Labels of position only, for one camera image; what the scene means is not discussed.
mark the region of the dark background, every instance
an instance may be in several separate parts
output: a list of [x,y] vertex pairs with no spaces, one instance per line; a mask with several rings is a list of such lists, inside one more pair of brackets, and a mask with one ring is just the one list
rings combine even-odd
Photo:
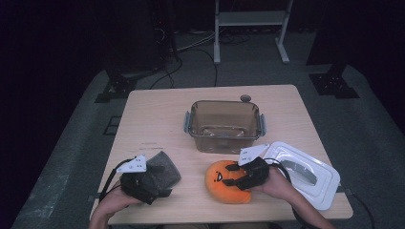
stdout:
[[[233,5],[233,1],[221,2],[222,10]],[[1,1],[0,197],[1,221],[6,228],[29,196],[83,92],[105,69],[107,53],[115,53],[131,68],[160,65],[164,53],[156,47],[150,33],[153,28],[140,30],[145,23],[139,20],[143,18],[152,27],[167,26],[166,1],[149,3]],[[213,0],[173,3],[177,31],[213,30]],[[234,6],[279,10],[285,2],[235,1]],[[123,9],[134,9],[134,18],[120,17],[117,12]],[[288,24],[293,32],[317,30],[308,64],[345,61],[362,72],[401,130],[405,130],[404,11],[399,1],[303,0],[295,1]],[[127,40],[130,35],[134,36],[132,42]],[[146,61],[138,57],[142,47],[153,53]]]

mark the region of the metal rack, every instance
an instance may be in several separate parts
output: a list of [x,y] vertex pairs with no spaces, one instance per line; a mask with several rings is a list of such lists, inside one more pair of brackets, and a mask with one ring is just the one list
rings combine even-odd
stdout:
[[270,26],[281,25],[280,36],[275,38],[277,49],[283,63],[288,64],[289,58],[284,48],[283,41],[286,35],[289,15],[293,0],[288,0],[286,10],[275,11],[236,11],[220,12],[220,0],[215,2],[215,42],[214,42],[214,63],[221,64],[220,51],[220,27],[222,26]]

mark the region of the wooden table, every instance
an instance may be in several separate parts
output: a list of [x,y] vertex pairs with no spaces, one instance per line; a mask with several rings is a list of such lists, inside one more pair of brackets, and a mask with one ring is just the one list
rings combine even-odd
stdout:
[[[292,85],[133,91],[128,97],[116,139],[100,183],[101,192],[111,171],[124,159],[164,151],[181,173],[181,181],[169,198],[152,205],[130,206],[111,219],[111,224],[163,224],[187,222],[237,222],[295,219],[291,207],[280,199],[254,193],[249,204],[222,204],[204,186],[204,173],[218,160],[238,160],[237,155],[215,155],[197,150],[194,138],[183,131],[186,111],[198,100],[239,101],[249,94],[266,116],[267,133],[253,145],[284,141],[330,165],[322,142],[297,89]],[[116,175],[112,184],[118,180]],[[348,219],[352,208],[345,194],[336,194],[327,219]]]

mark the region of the hand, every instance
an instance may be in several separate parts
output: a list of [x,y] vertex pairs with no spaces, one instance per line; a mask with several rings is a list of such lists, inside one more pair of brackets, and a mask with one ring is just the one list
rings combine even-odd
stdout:
[[108,219],[116,212],[128,207],[131,204],[141,203],[136,198],[129,197],[120,188],[120,182],[114,185],[111,191],[99,203],[92,214],[89,228],[107,228]]
[[296,213],[311,225],[322,229],[335,228],[288,182],[278,168],[270,167],[266,182],[250,190],[287,201]]
[[266,193],[274,198],[289,200],[295,195],[301,195],[288,182],[278,168],[270,167],[268,170],[268,178],[262,185],[250,188],[252,191]]

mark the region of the orange sponge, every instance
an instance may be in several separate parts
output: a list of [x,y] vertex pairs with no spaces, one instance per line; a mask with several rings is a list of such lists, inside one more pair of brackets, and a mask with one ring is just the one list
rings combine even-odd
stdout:
[[209,166],[205,172],[205,187],[212,197],[223,203],[249,203],[250,191],[242,191],[236,186],[226,186],[223,179],[238,179],[245,176],[243,169],[230,171],[228,165],[237,164],[233,160],[220,160]]

